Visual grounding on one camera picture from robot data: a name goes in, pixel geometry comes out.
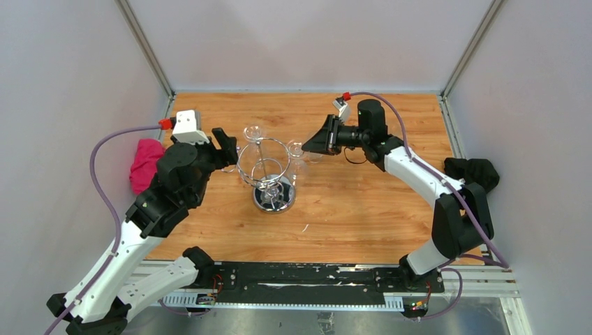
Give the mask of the clear wine glass front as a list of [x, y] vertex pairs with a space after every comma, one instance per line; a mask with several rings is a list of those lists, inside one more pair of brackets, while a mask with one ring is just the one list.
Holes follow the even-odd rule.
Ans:
[[[308, 142], [315, 134], [316, 134], [316, 131], [308, 132], [304, 141]], [[310, 151], [307, 151], [306, 155], [307, 155], [307, 158], [311, 164], [320, 163], [324, 157], [322, 154], [317, 154], [317, 153], [313, 153]]]

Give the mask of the clear wine glass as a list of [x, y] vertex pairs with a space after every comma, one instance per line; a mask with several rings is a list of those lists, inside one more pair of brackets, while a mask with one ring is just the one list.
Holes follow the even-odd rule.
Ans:
[[302, 149], [302, 142], [291, 140], [288, 143], [290, 164], [286, 172], [287, 178], [294, 187], [301, 186], [309, 175], [309, 166], [306, 163], [306, 152]]
[[[304, 141], [308, 142], [315, 134], [316, 134], [316, 131], [308, 132]], [[306, 155], [307, 155], [307, 158], [311, 164], [320, 163], [324, 157], [322, 154], [317, 154], [317, 153], [313, 153], [310, 151], [307, 151]]]
[[257, 142], [264, 136], [264, 130], [259, 125], [250, 125], [244, 128], [243, 136], [249, 143]]

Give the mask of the clear wine glass back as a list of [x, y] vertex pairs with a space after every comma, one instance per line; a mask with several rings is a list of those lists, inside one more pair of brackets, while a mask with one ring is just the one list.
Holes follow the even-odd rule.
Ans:
[[257, 142], [264, 136], [264, 130], [259, 125], [250, 125], [244, 128], [243, 136], [249, 143]]

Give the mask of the chrome wine glass rack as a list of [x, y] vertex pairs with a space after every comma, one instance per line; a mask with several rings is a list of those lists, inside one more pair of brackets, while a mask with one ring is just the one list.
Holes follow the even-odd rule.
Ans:
[[288, 145], [263, 136], [253, 143], [245, 140], [237, 151], [237, 164], [223, 171], [237, 173], [251, 188], [253, 204], [261, 212], [280, 214], [288, 211], [296, 200], [296, 187], [286, 175], [290, 164]]

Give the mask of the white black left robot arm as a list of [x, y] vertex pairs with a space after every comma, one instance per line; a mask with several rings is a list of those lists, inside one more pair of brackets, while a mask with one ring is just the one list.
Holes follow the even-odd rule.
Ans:
[[104, 254], [73, 289], [48, 299], [56, 321], [66, 322], [67, 334], [121, 334], [141, 311], [177, 289], [221, 289], [214, 261], [197, 246], [135, 283], [128, 279], [190, 210], [202, 204], [211, 174], [237, 160], [237, 140], [221, 128], [202, 142], [173, 137], [149, 187], [118, 223]]

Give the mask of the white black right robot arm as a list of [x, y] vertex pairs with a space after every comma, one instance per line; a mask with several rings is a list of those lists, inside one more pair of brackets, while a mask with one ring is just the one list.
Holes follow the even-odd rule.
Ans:
[[350, 108], [344, 97], [335, 100], [338, 114], [327, 116], [307, 140], [305, 152], [335, 156], [344, 147], [360, 148], [366, 160], [411, 187], [433, 209], [431, 236], [399, 261], [399, 282], [407, 291], [420, 289], [427, 275], [494, 236], [485, 189], [449, 177], [416, 155], [405, 141], [389, 133], [385, 109], [376, 99], [357, 104], [356, 126], [344, 119]]

